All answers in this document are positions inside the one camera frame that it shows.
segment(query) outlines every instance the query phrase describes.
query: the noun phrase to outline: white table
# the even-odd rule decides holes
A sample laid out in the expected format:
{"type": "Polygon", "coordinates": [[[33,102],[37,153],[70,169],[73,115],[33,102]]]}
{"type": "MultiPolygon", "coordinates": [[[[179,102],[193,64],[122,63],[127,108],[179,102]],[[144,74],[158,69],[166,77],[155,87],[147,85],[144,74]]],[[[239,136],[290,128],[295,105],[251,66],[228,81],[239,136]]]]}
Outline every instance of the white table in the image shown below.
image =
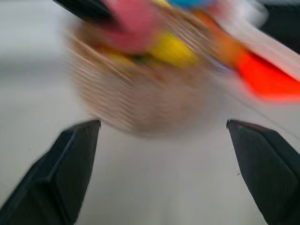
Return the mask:
{"type": "MultiPolygon", "coordinates": [[[[62,12],[46,0],[0,3],[6,29],[0,37],[0,204],[62,129],[88,118],[61,62],[62,12]]],[[[140,138],[103,124],[77,224],[265,224],[225,124],[234,118],[274,128],[299,150],[300,106],[260,102],[233,75],[205,85],[209,103],[180,134],[140,138]]]]}

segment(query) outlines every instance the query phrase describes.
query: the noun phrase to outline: woven basket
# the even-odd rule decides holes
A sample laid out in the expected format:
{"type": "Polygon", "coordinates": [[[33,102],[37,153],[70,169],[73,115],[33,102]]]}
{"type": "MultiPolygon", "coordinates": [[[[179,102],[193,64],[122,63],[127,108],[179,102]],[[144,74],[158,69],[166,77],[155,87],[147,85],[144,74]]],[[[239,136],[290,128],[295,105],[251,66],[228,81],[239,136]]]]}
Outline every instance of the woven basket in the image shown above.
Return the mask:
{"type": "Polygon", "coordinates": [[[122,130],[153,134],[174,129],[199,115],[205,97],[203,78],[210,71],[208,29],[194,16],[159,8],[164,29],[178,36],[200,60],[180,69],[163,62],[125,67],[93,48],[93,26],[71,30],[71,69],[78,93],[93,116],[122,130]]]}

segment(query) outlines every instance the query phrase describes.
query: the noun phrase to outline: pink object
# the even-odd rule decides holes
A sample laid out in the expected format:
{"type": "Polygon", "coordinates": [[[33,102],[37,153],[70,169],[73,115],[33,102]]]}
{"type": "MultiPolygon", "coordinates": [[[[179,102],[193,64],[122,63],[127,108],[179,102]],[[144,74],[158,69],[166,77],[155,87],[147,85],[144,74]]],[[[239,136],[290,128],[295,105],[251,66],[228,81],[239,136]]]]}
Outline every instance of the pink object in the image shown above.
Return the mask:
{"type": "Polygon", "coordinates": [[[104,44],[126,53],[143,53],[155,41],[161,24],[158,9],[149,0],[106,0],[117,26],[101,27],[104,44]]]}

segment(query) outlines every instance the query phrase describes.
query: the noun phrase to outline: orange object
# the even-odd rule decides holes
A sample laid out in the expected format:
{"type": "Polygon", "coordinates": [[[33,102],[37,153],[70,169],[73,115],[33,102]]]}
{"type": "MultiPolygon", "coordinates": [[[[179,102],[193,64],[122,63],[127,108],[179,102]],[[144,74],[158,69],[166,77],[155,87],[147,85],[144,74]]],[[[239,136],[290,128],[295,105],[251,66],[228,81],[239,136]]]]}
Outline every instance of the orange object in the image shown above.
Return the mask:
{"type": "Polygon", "coordinates": [[[211,30],[213,44],[216,47],[216,51],[212,54],[213,57],[227,67],[236,68],[239,57],[247,51],[246,47],[220,29],[215,21],[203,10],[195,11],[194,15],[211,30]]]}
{"type": "Polygon", "coordinates": [[[263,58],[250,52],[244,53],[238,70],[257,96],[272,101],[300,101],[300,82],[263,58]]]}

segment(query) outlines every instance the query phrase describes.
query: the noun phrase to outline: black object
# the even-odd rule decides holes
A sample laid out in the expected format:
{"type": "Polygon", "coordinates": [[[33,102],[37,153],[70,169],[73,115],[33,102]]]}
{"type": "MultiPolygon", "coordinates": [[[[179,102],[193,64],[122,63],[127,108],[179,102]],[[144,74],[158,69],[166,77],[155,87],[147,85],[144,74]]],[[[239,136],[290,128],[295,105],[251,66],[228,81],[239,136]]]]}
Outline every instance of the black object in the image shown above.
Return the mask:
{"type": "Polygon", "coordinates": [[[53,0],[83,20],[105,21],[113,18],[102,0],[53,0]]]}
{"type": "Polygon", "coordinates": [[[278,4],[264,4],[269,17],[259,30],[300,54],[300,2],[296,4],[284,4],[284,0],[277,2],[278,4]]]}
{"type": "Polygon", "coordinates": [[[92,173],[100,121],[64,130],[0,211],[0,225],[72,225],[92,173]]]}
{"type": "Polygon", "coordinates": [[[300,224],[300,155],[276,131],[229,120],[241,175],[269,225],[300,224]]]}

